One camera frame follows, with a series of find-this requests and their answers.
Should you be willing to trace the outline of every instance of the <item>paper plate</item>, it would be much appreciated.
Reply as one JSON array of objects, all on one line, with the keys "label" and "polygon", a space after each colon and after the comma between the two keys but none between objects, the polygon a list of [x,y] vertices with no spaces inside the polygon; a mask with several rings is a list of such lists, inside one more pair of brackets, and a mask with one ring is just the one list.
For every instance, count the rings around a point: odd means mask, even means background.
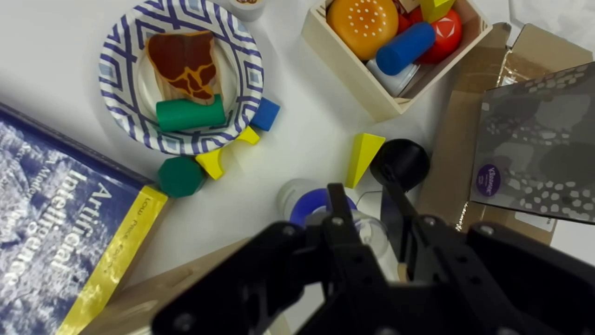
[{"label": "paper plate", "polygon": [[[146,83],[144,42],[153,33],[209,29],[235,77],[224,128],[159,133]],[[114,122],[129,137],[165,154],[200,154],[230,143],[252,118],[263,87],[261,55],[254,38],[224,7],[207,0],[148,0],[107,31],[98,59],[98,87]]]}]

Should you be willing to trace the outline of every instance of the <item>yellow toy block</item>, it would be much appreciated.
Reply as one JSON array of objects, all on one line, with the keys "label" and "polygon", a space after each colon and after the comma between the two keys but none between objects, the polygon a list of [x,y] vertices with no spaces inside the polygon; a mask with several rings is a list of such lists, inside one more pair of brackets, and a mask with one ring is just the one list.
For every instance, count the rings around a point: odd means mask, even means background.
[{"label": "yellow toy block", "polygon": [[245,126],[245,128],[239,131],[237,141],[254,144],[254,143],[259,141],[259,135],[258,135],[258,131],[256,131],[252,126]]},{"label": "yellow toy block", "polygon": [[455,0],[419,0],[421,14],[425,22],[442,18]]},{"label": "yellow toy block", "polygon": [[354,135],[345,180],[347,187],[354,187],[358,184],[384,141],[384,137],[365,131]]},{"label": "yellow toy block", "polygon": [[220,163],[220,152],[220,148],[215,148],[194,156],[194,159],[200,163],[206,174],[213,180],[220,178],[224,172]]}]

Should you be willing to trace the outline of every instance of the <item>purple label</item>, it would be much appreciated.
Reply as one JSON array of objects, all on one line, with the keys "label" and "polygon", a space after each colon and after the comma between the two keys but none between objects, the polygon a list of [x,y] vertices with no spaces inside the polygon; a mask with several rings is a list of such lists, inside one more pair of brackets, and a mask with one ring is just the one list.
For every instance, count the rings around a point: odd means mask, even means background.
[{"label": "purple label", "polygon": [[499,187],[499,171],[497,167],[486,163],[483,165],[479,171],[477,171],[477,176],[475,176],[475,185],[477,185],[477,191],[484,197],[490,197],[497,191]]}]

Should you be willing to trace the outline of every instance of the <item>blue book cover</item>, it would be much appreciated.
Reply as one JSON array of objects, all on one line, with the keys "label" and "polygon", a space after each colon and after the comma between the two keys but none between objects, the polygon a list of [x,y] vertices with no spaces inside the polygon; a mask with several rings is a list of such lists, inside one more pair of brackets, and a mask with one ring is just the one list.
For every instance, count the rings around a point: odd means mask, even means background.
[{"label": "blue book cover", "polygon": [[167,202],[146,180],[0,105],[0,332],[79,332]]}]

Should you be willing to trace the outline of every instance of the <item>white box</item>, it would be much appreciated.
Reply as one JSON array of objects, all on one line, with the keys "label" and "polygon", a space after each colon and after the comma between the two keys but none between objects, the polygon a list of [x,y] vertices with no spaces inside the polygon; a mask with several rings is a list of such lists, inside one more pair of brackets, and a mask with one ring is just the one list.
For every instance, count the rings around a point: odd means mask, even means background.
[{"label": "white box", "polygon": [[431,66],[403,96],[390,96],[373,77],[364,63],[349,50],[349,46],[332,31],[325,20],[326,3],[319,3],[306,12],[300,29],[302,38],[325,61],[325,64],[347,85],[352,96],[365,105],[373,120],[391,118],[403,113],[429,85],[440,79],[458,59],[475,46],[490,25],[475,10],[468,0],[457,0],[453,9],[462,20],[460,46],[442,63]]}]

